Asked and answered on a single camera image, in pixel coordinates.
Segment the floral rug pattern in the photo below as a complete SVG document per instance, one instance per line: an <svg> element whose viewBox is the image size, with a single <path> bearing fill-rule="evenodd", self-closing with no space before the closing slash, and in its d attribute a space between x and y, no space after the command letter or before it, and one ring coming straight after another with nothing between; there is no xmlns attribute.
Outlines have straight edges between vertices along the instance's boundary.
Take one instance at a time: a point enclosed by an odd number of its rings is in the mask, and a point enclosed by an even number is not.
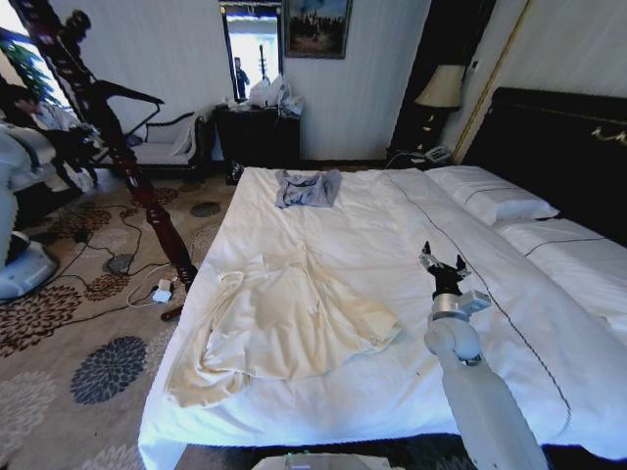
<svg viewBox="0 0 627 470"><path fill-rule="evenodd" d="M234 188L221 175L154 185L198 265ZM99 187L24 232L59 268L40 291L0 305L0 468L142 469L141 413L176 327L160 315L182 305L185 290L174 282L167 305L126 306L168 260L144 211L106 171ZM151 287L174 276L158 269L131 301L150 303Z"/></svg>

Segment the lampshade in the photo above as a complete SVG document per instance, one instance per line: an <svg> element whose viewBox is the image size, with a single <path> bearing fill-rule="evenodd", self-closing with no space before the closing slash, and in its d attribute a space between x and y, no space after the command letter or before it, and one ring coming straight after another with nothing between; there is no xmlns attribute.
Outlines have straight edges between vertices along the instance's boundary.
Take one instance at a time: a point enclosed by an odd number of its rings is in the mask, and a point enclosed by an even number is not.
<svg viewBox="0 0 627 470"><path fill-rule="evenodd" d="M464 71L465 66L438 66L414 102L431 108L459 108Z"/></svg>

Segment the dark cabinet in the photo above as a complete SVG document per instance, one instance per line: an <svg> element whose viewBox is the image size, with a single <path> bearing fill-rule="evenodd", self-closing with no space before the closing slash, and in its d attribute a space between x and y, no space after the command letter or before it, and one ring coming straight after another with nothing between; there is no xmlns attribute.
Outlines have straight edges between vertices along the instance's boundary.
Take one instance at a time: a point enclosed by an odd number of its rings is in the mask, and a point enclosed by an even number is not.
<svg viewBox="0 0 627 470"><path fill-rule="evenodd" d="M276 109L216 109L222 154L229 167L294 168L301 153L299 118L280 117Z"/></svg>

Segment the mirror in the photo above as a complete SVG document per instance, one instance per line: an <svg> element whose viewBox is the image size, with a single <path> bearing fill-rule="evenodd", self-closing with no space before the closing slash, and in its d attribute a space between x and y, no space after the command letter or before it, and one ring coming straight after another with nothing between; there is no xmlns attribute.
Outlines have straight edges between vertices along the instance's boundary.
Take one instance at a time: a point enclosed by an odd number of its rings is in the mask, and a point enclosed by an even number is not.
<svg viewBox="0 0 627 470"><path fill-rule="evenodd" d="M263 79L283 73L281 2L220 1L224 39L237 102Z"/></svg>

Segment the crumpled cloth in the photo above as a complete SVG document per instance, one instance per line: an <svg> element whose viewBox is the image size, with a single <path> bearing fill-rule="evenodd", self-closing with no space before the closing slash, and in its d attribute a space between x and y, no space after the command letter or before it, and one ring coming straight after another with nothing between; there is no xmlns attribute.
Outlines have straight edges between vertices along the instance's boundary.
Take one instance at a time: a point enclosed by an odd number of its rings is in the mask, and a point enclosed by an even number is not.
<svg viewBox="0 0 627 470"><path fill-rule="evenodd" d="M275 205L285 209L292 205L330 208L340 189L342 176L337 169L307 176L287 174L284 169L276 174L279 184Z"/></svg>
<svg viewBox="0 0 627 470"><path fill-rule="evenodd" d="M219 279L170 371L166 394L181 407L216 406L252 378L325 374L357 354L379 353L401 331L391 310L361 297L304 245L258 255Z"/></svg>

